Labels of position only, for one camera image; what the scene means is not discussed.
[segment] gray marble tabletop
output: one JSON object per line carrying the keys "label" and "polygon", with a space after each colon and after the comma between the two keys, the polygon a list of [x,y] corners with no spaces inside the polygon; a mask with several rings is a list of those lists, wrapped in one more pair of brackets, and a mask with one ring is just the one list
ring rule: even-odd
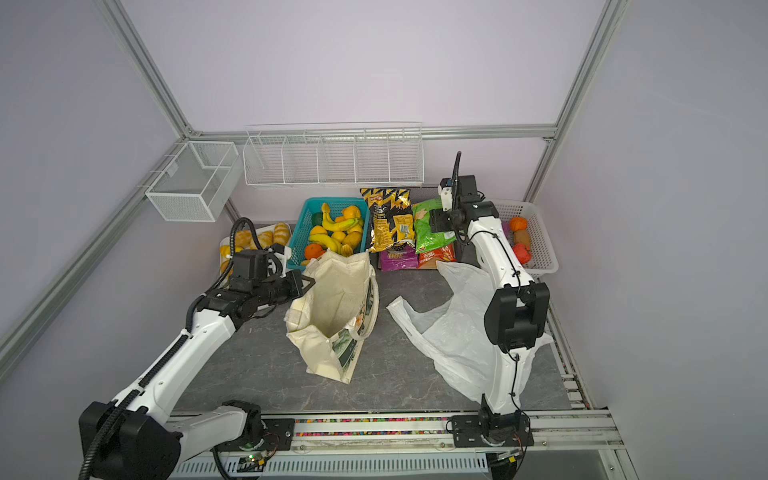
{"label": "gray marble tabletop", "polygon": [[[299,350],[286,337],[283,317],[288,303],[267,318],[249,320],[235,332],[189,385],[176,411],[211,410],[229,399],[259,404],[264,412],[477,409],[476,402],[443,380],[432,360],[410,343],[386,309],[401,295],[419,312],[442,305],[452,292],[440,273],[377,270],[376,275],[379,315],[349,385],[306,372]],[[570,408],[548,346],[536,354],[521,406]]]}

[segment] white wire basket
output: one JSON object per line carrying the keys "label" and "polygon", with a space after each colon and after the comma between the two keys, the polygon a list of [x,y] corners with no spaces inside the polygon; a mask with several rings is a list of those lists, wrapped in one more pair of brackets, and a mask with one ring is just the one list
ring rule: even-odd
{"label": "white wire basket", "polygon": [[215,222],[243,174],[233,142],[188,141],[147,189],[165,220]]}
{"label": "white wire basket", "polygon": [[[558,271],[558,259],[554,255],[552,242],[549,240],[547,228],[544,226],[544,220],[538,208],[529,202],[517,200],[489,200],[496,206],[502,224],[509,223],[513,217],[523,217],[528,221],[526,230],[531,237],[531,255],[533,256],[530,262],[523,265],[528,275],[539,278],[546,273]],[[511,234],[508,235],[507,240],[514,245]]]}
{"label": "white wire basket", "polygon": [[245,182],[258,187],[424,182],[419,123],[246,127]]}

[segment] wire rack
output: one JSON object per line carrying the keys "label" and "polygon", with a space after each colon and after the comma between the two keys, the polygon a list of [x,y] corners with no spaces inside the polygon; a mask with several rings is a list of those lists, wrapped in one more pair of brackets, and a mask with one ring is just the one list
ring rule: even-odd
{"label": "wire rack", "polygon": [[215,222],[243,164],[233,142],[188,141],[147,189],[165,220]]}
{"label": "wire rack", "polygon": [[419,186],[424,181],[418,123],[253,125],[246,131],[248,185]]}

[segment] green snack bag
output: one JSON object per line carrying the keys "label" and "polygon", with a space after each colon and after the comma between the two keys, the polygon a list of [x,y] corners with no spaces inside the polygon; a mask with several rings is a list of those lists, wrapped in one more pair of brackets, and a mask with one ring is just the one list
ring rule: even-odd
{"label": "green snack bag", "polygon": [[416,232],[417,253],[443,248],[456,240],[456,235],[453,232],[432,232],[432,228],[429,226],[430,210],[442,210],[442,202],[439,198],[413,206],[413,230]]}

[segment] gray wall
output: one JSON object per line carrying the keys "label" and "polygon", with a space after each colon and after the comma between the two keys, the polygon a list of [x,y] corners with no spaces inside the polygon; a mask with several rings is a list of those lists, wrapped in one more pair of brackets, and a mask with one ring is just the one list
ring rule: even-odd
{"label": "gray wall", "polygon": [[89,0],[3,2],[0,336],[175,136]]}
{"label": "gray wall", "polygon": [[[0,65],[2,335],[174,135],[88,0],[3,5]],[[77,475],[80,413],[178,334],[227,230],[144,207],[0,386],[0,476]]]}
{"label": "gray wall", "polygon": [[632,2],[538,199],[641,478],[764,478],[768,4]]}

